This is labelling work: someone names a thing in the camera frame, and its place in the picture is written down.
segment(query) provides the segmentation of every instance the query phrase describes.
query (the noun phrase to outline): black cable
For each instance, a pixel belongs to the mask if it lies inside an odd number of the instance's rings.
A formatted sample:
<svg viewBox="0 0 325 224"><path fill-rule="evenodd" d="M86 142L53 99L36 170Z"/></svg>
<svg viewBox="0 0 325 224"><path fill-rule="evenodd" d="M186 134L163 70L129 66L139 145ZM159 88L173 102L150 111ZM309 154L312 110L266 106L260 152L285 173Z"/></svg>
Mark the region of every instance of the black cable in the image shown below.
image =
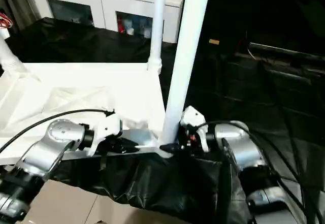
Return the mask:
<svg viewBox="0 0 325 224"><path fill-rule="evenodd" d="M81 110L74 110L74 111L65 111L50 117L47 117L43 120L40 120L38 122L35 122L34 124L26 127L25 129L23 129L22 131L20 131L19 133L17 133L14 137L12 137L7 143L5 143L1 148L0 148L0 153L2 151L4 151L9 145L11 145L16 139L18 139L21 135L23 135L24 133L26 133L27 131L31 130L32 128L45 123L49 120L55 119L57 117L60 116L64 116L64 115L68 115L68 114L73 114L73 113L79 113L79 112L102 112L105 113L106 116L109 116L112 114L112 112L106 111L106 110L100 110L100 109L81 109Z"/></svg>
<svg viewBox="0 0 325 224"><path fill-rule="evenodd" d="M264 158L266 159L267 163L269 164L269 167L271 168L271 170L275 173L275 175L279 175L272 162L271 162L271 159L270 157L268 156L268 154L266 154L263 146L261 145L261 143L259 142L258 138L252 134L250 131L248 131L246 128L236 124L236 123L233 123L231 121L225 121L225 120L215 120L215 121L209 121L209 122L205 122L205 123L202 123L198 126L196 126L194 129L197 131L197 129L199 129L200 127L202 126L205 126L205 125L210 125L210 124L229 124L229 125L232 125L232 126L235 126L241 130L243 130L245 133L247 133L251 140L261 149L262 153L263 153L263 156ZM317 208L317 206L315 205L315 203L313 202L311 196L308 194L308 191L307 191L307 188L304 186L304 184L302 183L302 180L300 179L300 177L298 176L298 174L295 172L295 170L293 169L293 167L290 165L290 163L287 161L287 159L285 158L285 156L282 154L282 152L278 149L278 147L269 139L266 139L266 137L263 137L266 142L275 150L275 152L280 156L280 158L283 160L283 162L285 163L285 165L288 167L289 171L293 174L293 176L295 177L297 183L301 186L302 190L305 192L305 195L307 196L310 204L311 204L311 207L312 209L314 210L316 216L317 216L317 219L318 219L318 222L319 224L324 224L324 219L322 217L322 214L320 213L320 210ZM283 187L285 184L284 182L281 180L281 177L277 177L277 181L278 183ZM306 216L306 218L308 219L308 216L307 215L307 211L306 211L306 208L303 206L303 204L301 204L301 202L298 200L298 198L289 190L288 187L283 187L283 189L288 193L288 195L292 198L292 200L297 204L297 206L301 209L301 211L304 213L304 215Z"/></svg>

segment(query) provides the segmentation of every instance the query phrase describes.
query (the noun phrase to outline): glass cabinet door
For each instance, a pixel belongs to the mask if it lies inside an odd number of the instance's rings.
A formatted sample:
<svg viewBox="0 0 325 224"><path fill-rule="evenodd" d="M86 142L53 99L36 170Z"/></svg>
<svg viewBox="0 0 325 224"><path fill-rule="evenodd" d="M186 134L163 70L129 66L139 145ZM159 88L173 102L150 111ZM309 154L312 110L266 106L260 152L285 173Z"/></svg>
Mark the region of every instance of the glass cabinet door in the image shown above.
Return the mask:
<svg viewBox="0 0 325 224"><path fill-rule="evenodd" d="M105 28L102 0L35 0L41 17Z"/></svg>
<svg viewBox="0 0 325 224"><path fill-rule="evenodd" d="M141 35L151 38L152 18L136 14L116 12L117 27L120 33Z"/></svg>
<svg viewBox="0 0 325 224"><path fill-rule="evenodd" d="M47 0L47 2L54 18L94 26L89 5L59 0Z"/></svg>

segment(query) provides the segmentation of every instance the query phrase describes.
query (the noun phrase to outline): white pole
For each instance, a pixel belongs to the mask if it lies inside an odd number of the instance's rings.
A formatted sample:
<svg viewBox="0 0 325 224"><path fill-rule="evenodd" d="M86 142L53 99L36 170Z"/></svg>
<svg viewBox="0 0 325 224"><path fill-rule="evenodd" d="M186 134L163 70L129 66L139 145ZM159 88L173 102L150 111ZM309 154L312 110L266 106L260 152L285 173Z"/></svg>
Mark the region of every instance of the white pole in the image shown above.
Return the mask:
<svg viewBox="0 0 325 224"><path fill-rule="evenodd" d="M160 144L173 143L182 116L208 0L185 0Z"/></svg>
<svg viewBox="0 0 325 224"><path fill-rule="evenodd" d="M0 35L0 64L5 71L25 72L23 63L11 52L6 41Z"/></svg>
<svg viewBox="0 0 325 224"><path fill-rule="evenodd" d="M165 0L155 0L152 23L151 49L148 59L148 70L161 71L161 43L163 41Z"/></svg>

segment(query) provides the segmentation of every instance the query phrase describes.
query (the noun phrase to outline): dark background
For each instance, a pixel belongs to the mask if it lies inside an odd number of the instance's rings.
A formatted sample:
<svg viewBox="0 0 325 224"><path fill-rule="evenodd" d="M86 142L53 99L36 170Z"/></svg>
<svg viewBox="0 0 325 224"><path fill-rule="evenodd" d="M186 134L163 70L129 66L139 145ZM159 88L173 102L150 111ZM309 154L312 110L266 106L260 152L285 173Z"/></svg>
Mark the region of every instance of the dark background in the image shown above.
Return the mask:
<svg viewBox="0 0 325 224"><path fill-rule="evenodd" d="M246 40L325 54L325 0L209 0L201 40L232 53Z"/></svg>

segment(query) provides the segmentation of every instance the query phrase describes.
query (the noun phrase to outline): white cabinet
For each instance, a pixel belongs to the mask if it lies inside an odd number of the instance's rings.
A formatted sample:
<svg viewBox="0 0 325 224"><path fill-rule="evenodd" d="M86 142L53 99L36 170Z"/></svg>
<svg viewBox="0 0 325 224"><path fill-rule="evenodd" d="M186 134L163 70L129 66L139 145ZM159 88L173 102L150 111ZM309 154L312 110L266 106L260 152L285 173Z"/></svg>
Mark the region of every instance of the white cabinet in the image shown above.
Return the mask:
<svg viewBox="0 0 325 224"><path fill-rule="evenodd" d="M118 31L117 17L119 13L140 16L139 22L143 20L142 17L153 18L154 3L136 0L102 0L102 2L106 28L109 30ZM177 42L179 18L180 8L165 6L163 41Z"/></svg>
<svg viewBox="0 0 325 224"><path fill-rule="evenodd" d="M101 0L35 0L42 17L105 28Z"/></svg>
<svg viewBox="0 0 325 224"><path fill-rule="evenodd" d="M41 17L52 17L113 31L122 31L121 25L118 24L121 24L121 19L123 22L127 19L133 24L131 29L134 33L142 35L144 30L150 33L154 13L154 0L35 0L35 3ZM183 0L166 0L163 41L177 42L182 8Z"/></svg>

